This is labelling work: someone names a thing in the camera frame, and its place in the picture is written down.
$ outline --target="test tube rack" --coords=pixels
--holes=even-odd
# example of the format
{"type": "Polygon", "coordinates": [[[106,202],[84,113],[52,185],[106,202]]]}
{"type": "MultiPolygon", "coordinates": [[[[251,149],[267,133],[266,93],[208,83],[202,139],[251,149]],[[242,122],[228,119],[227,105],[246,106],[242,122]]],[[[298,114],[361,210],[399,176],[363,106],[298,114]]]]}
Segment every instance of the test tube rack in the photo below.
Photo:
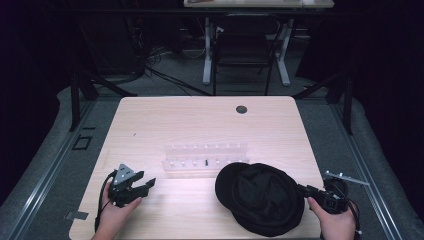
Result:
{"type": "Polygon", "coordinates": [[[249,163],[245,143],[166,145],[165,171],[220,170],[233,162],[249,163]]]}

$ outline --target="round black object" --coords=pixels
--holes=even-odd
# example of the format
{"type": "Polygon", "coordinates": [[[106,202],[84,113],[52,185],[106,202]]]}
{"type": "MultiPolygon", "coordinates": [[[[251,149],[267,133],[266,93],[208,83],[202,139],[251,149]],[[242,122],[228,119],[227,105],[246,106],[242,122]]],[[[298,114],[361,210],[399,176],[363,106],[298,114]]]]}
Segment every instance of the round black object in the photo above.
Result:
{"type": "Polygon", "coordinates": [[[238,113],[240,113],[240,114],[245,114],[245,113],[247,113],[247,107],[245,107],[245,106],[238,106],[238,107],[236,107],[236,111],[238,113]]]}
{"type": "Polygon", "coordinates": [[[297,183],[285,172],[261,163],[231,163],[218,174],[215,193],[248,231],[283,235],[299,225],[305,207],[297,183]]]}

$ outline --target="wooden table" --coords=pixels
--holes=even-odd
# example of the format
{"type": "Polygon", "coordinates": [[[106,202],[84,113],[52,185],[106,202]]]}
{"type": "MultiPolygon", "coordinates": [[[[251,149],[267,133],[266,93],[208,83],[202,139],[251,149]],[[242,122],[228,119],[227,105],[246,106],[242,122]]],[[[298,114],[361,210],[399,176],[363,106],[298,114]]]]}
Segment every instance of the wooden table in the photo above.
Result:
{"type": "MultiPolygon", "coordinates": [[[[170,144],[246,143],[250,163],[285,171],[302,185],[322,186],[316,160],[291,97],[139,97],[122,99],[79,211],[71,239],[94,234],[98,196],[106,176],[120,163],[145,171],[133,187],[156,178],[149,196],[130,216],[118,238],[261,238],[241,227],[215,196],[219,170],[164,171],[170,144]],[[245,106],[240,114],[237,106],[245,106]]],[[[298,227],[283,238],[319,237],[318,219],[305,204],[298,227]]]]}
{"type": "MultiPolygon", "coordinates": [[[[202,1],[197,3],[189,3],[188,0],[184,0],[184,6],[188,8],[234,8],[237,12],[239,9],[246,8],[273,8],[273,9],[325,9],[332,8],[334,6],[333,0],[210,0],[202,1]]],[[[290,40],[291,32],[293,27],[293,20],[289,20],[284,24],[283,32],[281,33],[281,49],[279,53],[276,53],[277,66],[281,76],[281,83],[284,86],[290,86],[290,79],[287,73],[287,68],[284,63],[284,57],[286,55],[287,46],[290,40]]],[[[203,70],[203,84],[210,84],[210,76],[212,69],[212,59],[210,52],[210,38],[211,28],[209,25],[209,19],[205,21],[205,67],[203,70]]]]}

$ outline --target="black backdrop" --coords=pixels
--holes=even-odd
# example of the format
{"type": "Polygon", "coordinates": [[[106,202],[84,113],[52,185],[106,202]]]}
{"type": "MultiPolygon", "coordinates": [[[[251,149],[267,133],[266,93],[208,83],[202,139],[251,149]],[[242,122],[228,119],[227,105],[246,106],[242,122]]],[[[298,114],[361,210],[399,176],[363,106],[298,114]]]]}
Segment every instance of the black backdrop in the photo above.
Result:
{"type": "Polygon", "coordinates": [[[297,76],[320,82],[350,66],[354,97],[364,106],[411,205],[424,219],[423,3],[389,0],[358,6],[357,1],[348,2],[335,1],[335,8],[370,9],[375,18],[321,22],[297,76]]]}
{"type": "MultiPolygon", "coordinates": [[[[51,2],[66,7],[62,1],[51,2]]],[[[335,10],[352,7],[345,4],[348,1],[335,2],[335,10]]],[[[346,61],[358,33],[365,32],[368,41],[356,61],[354,96],[363,104],[387,160],[423,219],[424,8],[416,1],[382,2],[373,22],[322,22],[313,34],[298,76],[322,81],[337,72],[343,67],[337,63],[346,61]],[[323,36],[326,41],[320,42],[323,36]]],[[[44,14],[40,10],[44,3],[0,3],[1,203],[54,123],[59,108],[56,94],[69,86],[73,72],[72,62],[64,53],[77,52],[84,66],[96,72],[77,26],[67,18],[44,14]],[[76,45],[64,44],[64,36],[76,45]]]]}

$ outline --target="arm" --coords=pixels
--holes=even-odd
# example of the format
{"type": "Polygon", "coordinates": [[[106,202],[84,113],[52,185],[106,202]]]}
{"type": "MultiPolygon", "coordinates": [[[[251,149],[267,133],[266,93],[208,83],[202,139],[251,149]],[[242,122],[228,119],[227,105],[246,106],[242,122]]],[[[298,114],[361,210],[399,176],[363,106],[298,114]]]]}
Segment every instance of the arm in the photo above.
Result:
{"type": "Polygon", "coordinates": [[[318,217],[326,240],[352,240],[355,237],[355,218],[350,209],[340,214],[329,214],[315,201],[308,198],[309,207],[318,217]]]}
{"type": "Polygon", "coordinates": [[[140,205],[141,198],[137,198],[123,208],[113,205],[108,197],[110,182],[106,184],[102,195],[102,205],[106,204],[100,216],[100,224],[92,239],[114,239],[124,226],[128,216],[140,205]]]}

